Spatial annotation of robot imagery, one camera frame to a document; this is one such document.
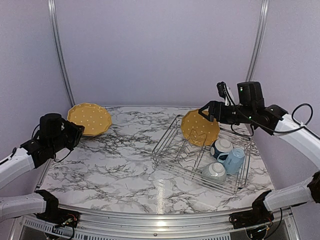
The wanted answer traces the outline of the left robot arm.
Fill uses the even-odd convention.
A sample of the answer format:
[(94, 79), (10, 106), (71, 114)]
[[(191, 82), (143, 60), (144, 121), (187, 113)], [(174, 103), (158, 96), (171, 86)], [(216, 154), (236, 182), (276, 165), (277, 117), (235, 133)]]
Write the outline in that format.
[[(84, 131), (83, 125), (65, 120), (59, 113), (43, 115), (31, 139), (20, 147), (15, 147), (10, 155), (0, 161), (1, 188), (21, 175), (41, 167), (48, 160), (54, 160), (59, 151), (73, 151)], [(1, 221), (29, 214), (53, 223), (60, 222), (67, 215), (59, 208), (58, 199), (46, 190), (0, 199)]]

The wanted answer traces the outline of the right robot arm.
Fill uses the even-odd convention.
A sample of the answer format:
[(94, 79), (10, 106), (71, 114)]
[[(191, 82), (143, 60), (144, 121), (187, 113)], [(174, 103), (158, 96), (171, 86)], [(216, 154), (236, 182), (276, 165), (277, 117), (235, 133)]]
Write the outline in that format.
[[(250, 124), (276, 136), (320, 166), (320, 137), (298, 122), (292, 114), (273, 104), (265, 106), (261, 84), (257, 81), (237, 84), (239, 104), (236, 104), (224, 82), (217, 84), (224, 101), (212, 100), (198, 110), (206, 120), (227, 125)], [(276, 209), (320, 202), (320, 173), (289, 187), (262, 193), (252, 204), (247, 219), (258, 224)]]

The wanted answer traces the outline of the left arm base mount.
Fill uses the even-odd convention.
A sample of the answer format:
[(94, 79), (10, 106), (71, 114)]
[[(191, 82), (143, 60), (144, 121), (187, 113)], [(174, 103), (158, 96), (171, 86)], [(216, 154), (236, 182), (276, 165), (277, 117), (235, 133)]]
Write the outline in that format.
[(76, 228), (78, 225), (80, 213), (78, 211), (58, 208), (53, 212), (36, 213), (35, 216), (40, 220), (55, 224), (56, 228)]

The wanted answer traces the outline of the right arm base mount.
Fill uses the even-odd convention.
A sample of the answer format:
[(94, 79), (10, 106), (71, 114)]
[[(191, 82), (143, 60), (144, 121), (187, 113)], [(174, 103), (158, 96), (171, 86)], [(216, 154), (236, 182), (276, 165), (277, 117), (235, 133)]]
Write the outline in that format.
[(274, 215), (267, 210), (251, 209), (234, 212), (229, 216), (229, 222), (234, 229), (252, 227), (255, 225), (272, 222)]

